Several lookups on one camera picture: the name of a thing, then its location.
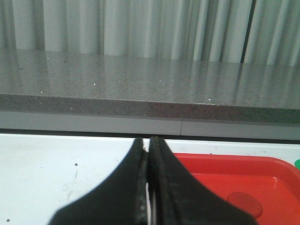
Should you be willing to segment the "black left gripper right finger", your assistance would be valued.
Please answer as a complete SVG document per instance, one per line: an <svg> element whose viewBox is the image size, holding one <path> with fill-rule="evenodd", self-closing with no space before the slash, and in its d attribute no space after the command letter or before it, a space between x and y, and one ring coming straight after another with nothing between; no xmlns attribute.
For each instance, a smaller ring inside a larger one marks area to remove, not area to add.
<svg viewBox="0 0 300 225"><path fill-rule="evenodd" d="M255 225L249 214L207 189L175 157L163 138L151 137L148 184L152 225Z"/></svg>

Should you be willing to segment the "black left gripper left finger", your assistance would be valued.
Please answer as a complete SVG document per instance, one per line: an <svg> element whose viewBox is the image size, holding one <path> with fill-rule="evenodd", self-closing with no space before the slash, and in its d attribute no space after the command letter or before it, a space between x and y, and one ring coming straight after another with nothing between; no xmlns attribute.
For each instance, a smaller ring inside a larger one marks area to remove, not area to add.
<svg viewBox="0 0 300 225"><path fill-rule="evenodd" d="M146 225L148 153L134 142L116 169L96 188L58 210L51 225Z"/></svg>

